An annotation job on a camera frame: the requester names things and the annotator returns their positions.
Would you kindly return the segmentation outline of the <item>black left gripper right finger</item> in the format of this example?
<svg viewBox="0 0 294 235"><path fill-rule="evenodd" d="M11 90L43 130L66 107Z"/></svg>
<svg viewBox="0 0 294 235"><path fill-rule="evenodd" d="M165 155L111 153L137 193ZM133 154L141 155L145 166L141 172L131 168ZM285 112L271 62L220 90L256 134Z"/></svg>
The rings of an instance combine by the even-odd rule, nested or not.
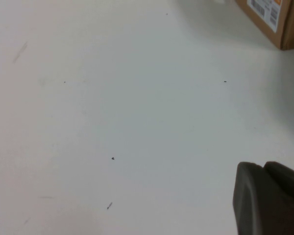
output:
<svg viewBox="0 0 294 235"><path fill-rule="evenodd" d="M267 176L262 213L294 215L294 170L278 162L266 162Z"/></svg>

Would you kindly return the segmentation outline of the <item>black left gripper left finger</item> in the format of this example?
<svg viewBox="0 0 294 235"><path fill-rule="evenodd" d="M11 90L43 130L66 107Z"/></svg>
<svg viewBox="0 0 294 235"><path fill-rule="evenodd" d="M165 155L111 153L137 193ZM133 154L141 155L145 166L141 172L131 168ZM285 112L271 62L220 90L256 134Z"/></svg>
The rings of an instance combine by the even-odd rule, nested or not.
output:
<svg viewBox="0 0 294 235"><path fill-rule="evenodd" d="M240 162L237 166L233 209L240 235L294 235L294 215L265 215L267 176L263 166Z"/></svg>

